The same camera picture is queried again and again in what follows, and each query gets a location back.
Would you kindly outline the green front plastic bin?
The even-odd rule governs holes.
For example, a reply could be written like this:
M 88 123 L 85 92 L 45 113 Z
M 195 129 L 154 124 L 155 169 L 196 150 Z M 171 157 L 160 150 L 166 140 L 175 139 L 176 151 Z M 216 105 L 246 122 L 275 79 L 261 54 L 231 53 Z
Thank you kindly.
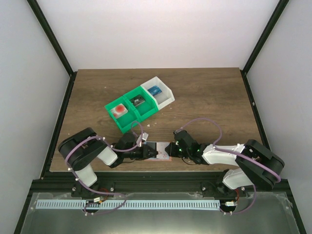
M 110 113 L 110 110 L 121 103 L 128 109 L 128 113 L 116 119 Z M 137 121 L 134 111 L 130 109 L 129 105 L 126 103 L 126 100 L 123 96 L 105 105 L 105 109 L 107 110 L 109 116 L 113 119 L 113 121 L 116 123 L 117 127 L 121 130 L 122 133 L 129 131 L 131 129 L 131 124 L 134 121 Z

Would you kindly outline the white red credit card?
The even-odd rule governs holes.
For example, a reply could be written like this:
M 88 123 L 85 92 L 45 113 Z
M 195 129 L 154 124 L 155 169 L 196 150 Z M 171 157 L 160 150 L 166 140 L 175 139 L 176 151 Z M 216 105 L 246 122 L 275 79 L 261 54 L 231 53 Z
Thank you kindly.
M 169 145 L 169 142 L 157 142 L 157 151 L 158 155 L 156 156 L 157 159 L 161 160 L 169 160 L 170 157 L 165 152 L 165 147 Z

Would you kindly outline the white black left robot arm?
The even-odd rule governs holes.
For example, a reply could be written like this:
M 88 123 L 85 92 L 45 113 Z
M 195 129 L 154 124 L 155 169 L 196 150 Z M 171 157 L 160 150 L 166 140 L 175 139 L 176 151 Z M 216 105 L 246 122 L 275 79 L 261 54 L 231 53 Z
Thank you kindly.
M 58 151 L 76 179 L 83 183 L 83 192 L 89 197 L 94 197 L 99 193 L 100 185 L 97 183 L 98 178 L 91 162 L 98 158 L 108 167 L 115 168 L 126 158 L 146 160 L 157 156 L 158 151 L 143 141 L 143 136 L 127 132 L 117 143 L 108 145 L 104 138 L 88 127 L 64 140 L 58 146 Z

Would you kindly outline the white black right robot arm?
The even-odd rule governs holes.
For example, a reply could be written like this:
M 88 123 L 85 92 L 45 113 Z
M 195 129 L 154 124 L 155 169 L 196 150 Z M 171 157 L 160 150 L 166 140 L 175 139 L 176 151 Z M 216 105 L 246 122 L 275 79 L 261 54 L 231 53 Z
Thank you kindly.
M 254 139 L 233 146 L 199 144 L 185 130 L 175 132 L 174 139 L 165 147 L 169 156 L 188 158 L 198 165 L 224 164 L 237 167 L 235 170 L 226 170 L 217 183 L 216 189 L 221 196 L 228 196 L 235 189 L 252 185 L 270 191 L 281 181 L 284 161 Z

